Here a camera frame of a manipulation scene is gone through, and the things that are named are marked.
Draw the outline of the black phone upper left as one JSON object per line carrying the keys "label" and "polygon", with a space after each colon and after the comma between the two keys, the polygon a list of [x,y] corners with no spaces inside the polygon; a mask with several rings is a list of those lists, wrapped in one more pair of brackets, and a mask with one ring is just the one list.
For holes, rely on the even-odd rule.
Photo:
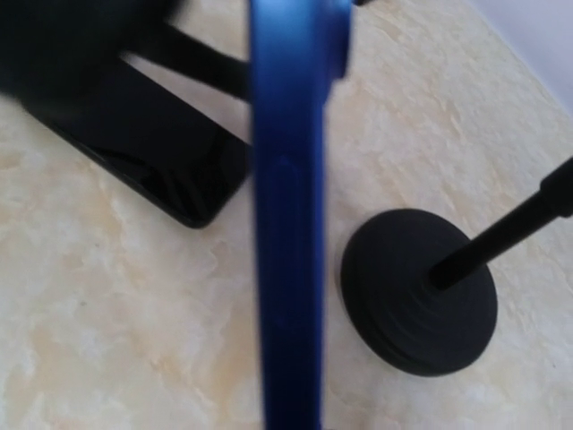
{"label": "black phone upper left", "polygon": [[250,173],[245,142],[123,61],[73,112],[24,107],[188,228],[209,225]]}

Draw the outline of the black pole phone stand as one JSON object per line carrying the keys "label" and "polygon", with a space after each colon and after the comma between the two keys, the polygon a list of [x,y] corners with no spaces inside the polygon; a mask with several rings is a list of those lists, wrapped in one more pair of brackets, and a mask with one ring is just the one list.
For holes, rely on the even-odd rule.
{"label": "black pole phone stand", "polygon": [[397,369],[424,377],[472,365],[495,331],[490,261],[557,218],[572,215],[572,162],[475,238],[422,210],[381,212],[350,237],[340,291],[366,345]]}

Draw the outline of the black phone blue edge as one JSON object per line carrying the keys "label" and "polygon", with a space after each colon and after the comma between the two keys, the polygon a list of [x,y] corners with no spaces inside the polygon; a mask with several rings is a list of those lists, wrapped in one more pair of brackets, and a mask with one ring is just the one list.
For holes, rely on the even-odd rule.
{"label": "black phone blue edge", "polygon": [[250,80],[264,425],[318,429],[324,108],[346,74],[348,1],[254,1]]}

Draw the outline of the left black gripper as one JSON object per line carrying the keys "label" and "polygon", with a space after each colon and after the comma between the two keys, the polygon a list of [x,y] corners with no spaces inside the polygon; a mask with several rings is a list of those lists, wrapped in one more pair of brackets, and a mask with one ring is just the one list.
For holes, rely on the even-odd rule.
{"label": "left black gripper", "polygon": [[[178,9],[177,1],[3,1],[1,92],[21,103],[68,108],[132,43]],[[249,63],[163,24],[147,60],[243,101]]]}

